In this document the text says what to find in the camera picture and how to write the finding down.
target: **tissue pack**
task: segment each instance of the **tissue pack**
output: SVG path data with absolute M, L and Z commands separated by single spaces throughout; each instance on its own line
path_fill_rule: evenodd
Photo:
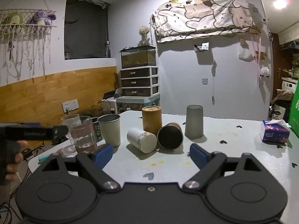
M 269 121 L 263 120 L 261 123 L 260 135 L 262 141 L 286 143 L 289 139 L 290 131 L 279 124 L 267 125 Z

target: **black heart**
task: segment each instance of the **black heart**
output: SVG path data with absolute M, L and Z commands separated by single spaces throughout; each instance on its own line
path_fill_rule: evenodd
M 144 178 L 148 178 L 149 181 L 152 181 L 154 179 L 154 173 L 146 173 L 143 175 Z

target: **white table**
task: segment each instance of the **white table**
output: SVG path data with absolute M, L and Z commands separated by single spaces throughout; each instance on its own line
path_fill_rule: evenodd
M 285 224 L 297 224 L 299 220 L 299 139 L 291 131 L 288 147 L 277 148 L 261 141 L 259 131 L 261 122 L 238 119 L 204 118 L 204 137 L 191 141 L 184 137 L 182 147 L 173 152 L 159 150 L 144 154 L 129 144 L 127 132 L 133 127 L 142 129 L 140 111 L 126 111 L 121 114 L 121 145 L 104 171 L 118 183 L 124 182 L 179 182 L 182 185 L 198 168 L 188 156 L 192 143 L 198 143 L 208 152 L 221 151 L 229 157 L 240 157 L 243 152 L 252 153 L 280 182 L 288 193 L 286 206 L 281 221 Z M 183 132 L 186 116 L 163 114 L 163 125 L 177 122 Z M 56 152 L 69 145 L 66 141 L 40 154 Z M 38 157 L 32 158 L 28 167 L 31 172 L 38 168 Z M 154 173 L 154 179 L 149 181 L 143 177 L 146 173 Z

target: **stuffed toy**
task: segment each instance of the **stuffed toy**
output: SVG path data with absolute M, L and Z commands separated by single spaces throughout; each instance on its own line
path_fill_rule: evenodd
M 48 13 L 44 10 L 39 10 L 31 19 L 27 21 L 26 24 L 51 25 L 49 19 L 56 20 L 56 15 L 53 13 Z
M 263 67 L 261 68 L 261 77 L 269 77 L 269 68 L 268 67 Z
M 17 11 L 8 14 L 8 16 L 1 21 L 1 24 L 22 24 L 22 23 L 23 23 L 23 16 Z

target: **cup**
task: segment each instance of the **cup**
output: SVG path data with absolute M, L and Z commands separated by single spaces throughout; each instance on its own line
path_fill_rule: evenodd
M 142 108 L 143 130 L 157 135 L 162 128 L 162 111 L 159 106 L 147 106 Z
M 174 150 L 182 144 L 184 136 L 180 125 L 171 122 L 159 130 L 157 139 L 161 147 L 168 150 Z
M 66 125 L 68 127 L 68 134 L 66 135 L 66 137 L 70 139 L 72 146 L 75 147 L 75 142 L 71 136 L 70 129 L 73 126 L 73 124 L 78 124 L 81 122 L 80 116 L 78 114 L 66 115 L 61 118 L 61 122 L 63 125 Z
M 78 153 L 94 152 L 96 150 L 97 142 L 92 127 L 92 119 L 89 116 L 81 116 L 80 123 L 72 125 L 71 136 L 74 139 Z
M 101 129 L 100 129 L 100 126 L 99 126 L 99 123 L 98 123 L 98 118 L 99 117 L 92 117 L 92 127 L 94 129 L 97 142 L 103 140 L 103 137 L 102 137 L 102 134 L 101 134 Z
M 187 106 L 185 136 L 198 139 L 204 135 L 203 108 L 201 105 Z
M 154 134 L 137 128 L 132 128 L 128 131 L 127 139 L 129 143 L 143 153 L 150 153 L 157 146 L 157 137 Z
M 98 124 L 106 143 L 117 147 L 121 144 L 121 116 L 118 114 L 107 114 L 98 118 Z

